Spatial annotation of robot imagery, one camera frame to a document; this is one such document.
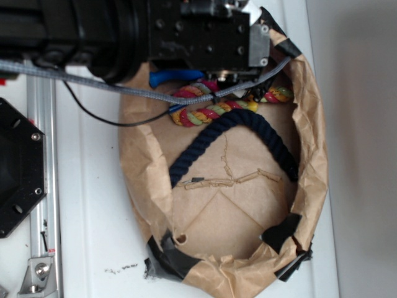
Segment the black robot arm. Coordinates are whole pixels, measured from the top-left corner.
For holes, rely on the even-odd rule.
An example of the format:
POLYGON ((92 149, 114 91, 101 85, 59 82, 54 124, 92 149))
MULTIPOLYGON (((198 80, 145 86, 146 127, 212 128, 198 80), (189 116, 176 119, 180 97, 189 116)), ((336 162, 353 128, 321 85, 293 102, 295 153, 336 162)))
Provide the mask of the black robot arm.
POLYGON ((2 1, 1 58, 85 66, 110 84, 146 62, 248 78, 269 59, 261 15, 249 1, 2 1))

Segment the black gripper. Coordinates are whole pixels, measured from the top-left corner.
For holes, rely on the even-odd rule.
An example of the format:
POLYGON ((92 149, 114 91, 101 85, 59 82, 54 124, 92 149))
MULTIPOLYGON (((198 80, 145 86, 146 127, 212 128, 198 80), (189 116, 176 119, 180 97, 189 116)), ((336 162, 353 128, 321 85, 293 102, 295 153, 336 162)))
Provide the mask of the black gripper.
POLYGON ((148 1, 148 59, 159 70, 255 77, 270 52, 261 15, 252 1, 148 1))

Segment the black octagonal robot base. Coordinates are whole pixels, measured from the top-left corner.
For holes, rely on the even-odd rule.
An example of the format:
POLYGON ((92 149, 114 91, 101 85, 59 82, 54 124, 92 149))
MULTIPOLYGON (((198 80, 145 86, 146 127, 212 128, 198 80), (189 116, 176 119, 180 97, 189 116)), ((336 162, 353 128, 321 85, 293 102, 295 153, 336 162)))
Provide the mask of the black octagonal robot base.
POLYGON ((1 238, 7 238, 46 194, 45 134, 1 98, 1 238))

